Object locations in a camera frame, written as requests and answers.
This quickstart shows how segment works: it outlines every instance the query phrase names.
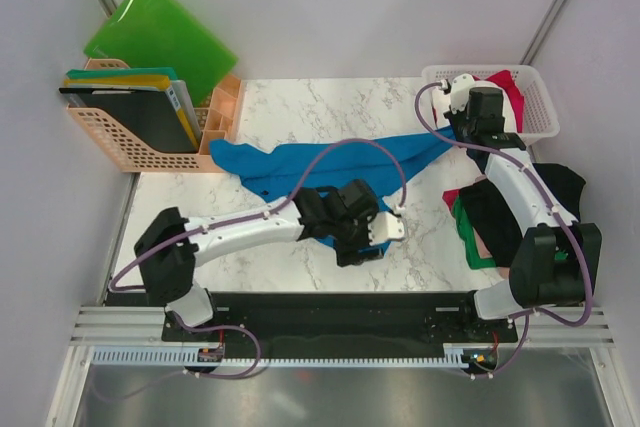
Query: green cloth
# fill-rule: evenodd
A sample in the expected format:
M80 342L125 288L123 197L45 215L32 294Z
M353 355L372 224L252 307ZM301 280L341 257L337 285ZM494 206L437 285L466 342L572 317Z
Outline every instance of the green cloth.
M480 255L478 255L478 246L476 245L476 238L473 235L473 227L471 226L471 222L469 222L469 217L467 217L464 207L462 207L460 197L457 197L453 203L451 213L456 219L458 235L464 242L465 256L467 257L469 267L473 270L495 267L496 263L493 261L492 257L482 259L480 258Z

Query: black folder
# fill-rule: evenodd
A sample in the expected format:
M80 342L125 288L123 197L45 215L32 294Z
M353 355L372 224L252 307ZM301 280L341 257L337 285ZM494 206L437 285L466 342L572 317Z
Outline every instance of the black folder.
M165 92L93 87L62 87L58 90L72 107L94 107L103 110L158 152L196 152Z

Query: peach magazine rack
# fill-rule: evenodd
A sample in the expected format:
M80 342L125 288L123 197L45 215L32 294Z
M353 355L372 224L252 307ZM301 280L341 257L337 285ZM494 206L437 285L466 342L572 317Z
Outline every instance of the peach magazine rack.
M85 69L128 67L117 59L90 59ZM100 109L67 106L67 112L123 172L223 172L211 158L209 142L215 139L235 141L243 93L240 79L227 75L195 108L202 130L202 141L196 154L158 152Z

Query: black mounting plate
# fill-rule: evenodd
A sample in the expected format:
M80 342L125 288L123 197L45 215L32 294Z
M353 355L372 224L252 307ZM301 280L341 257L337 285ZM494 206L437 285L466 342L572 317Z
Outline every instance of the black mounting plate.
M211 293L210 325L244 325L265 359L439 358L443 344L515 343L506 320L483 321L470 309L473 293ZM218 332L191 334L167 315L165 342L217 342ZM255 347L225 332L226 358L252 358Z

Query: metal floor panel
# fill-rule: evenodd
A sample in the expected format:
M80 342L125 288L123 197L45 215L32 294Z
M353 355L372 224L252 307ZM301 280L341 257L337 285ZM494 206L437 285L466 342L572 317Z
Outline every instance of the metal floor panel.
M506 359L508 349L500 349ZM171 367L92 366L104 395ZM266 369L245 380L178 376L124 402L85 399L91 427L607 427L588 350L526 350L493 380L440 369Z

